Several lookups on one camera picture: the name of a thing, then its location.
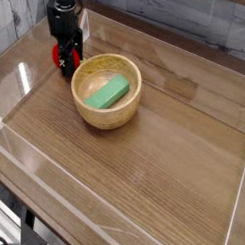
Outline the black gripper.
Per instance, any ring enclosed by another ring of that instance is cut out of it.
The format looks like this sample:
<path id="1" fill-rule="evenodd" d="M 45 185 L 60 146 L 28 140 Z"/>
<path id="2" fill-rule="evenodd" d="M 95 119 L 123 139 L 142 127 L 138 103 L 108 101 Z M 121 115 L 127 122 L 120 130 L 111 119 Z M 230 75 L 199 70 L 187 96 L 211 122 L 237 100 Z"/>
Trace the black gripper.
<path id="1" fill-rule="evenodd" d="M 83 59 L 83 37 L 82 30 L 77 28 L 73 36 L 60 37 L 58 39 L 59 47 L 59 65 L 61 67 L 64 77 L 71 77 L 76 67 L 74 66 L 74 57 L 71 52 L 72 49 L 76 49 L 79 58 Z"/>

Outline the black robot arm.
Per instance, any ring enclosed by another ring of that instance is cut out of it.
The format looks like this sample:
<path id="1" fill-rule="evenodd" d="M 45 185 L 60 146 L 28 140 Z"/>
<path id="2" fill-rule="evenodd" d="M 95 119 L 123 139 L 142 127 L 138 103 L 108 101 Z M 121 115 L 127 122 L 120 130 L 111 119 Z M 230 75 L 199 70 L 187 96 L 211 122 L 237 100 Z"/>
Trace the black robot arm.
<path id="1" fill-rule="evenodd" d="M 79 27 L 82 7 L 82 0 L 49 0 L 46 4 L 49 32 L 57 40 L 52 60 L 64 77 L 72 77 L 83 59 L 83 37 Z"/>

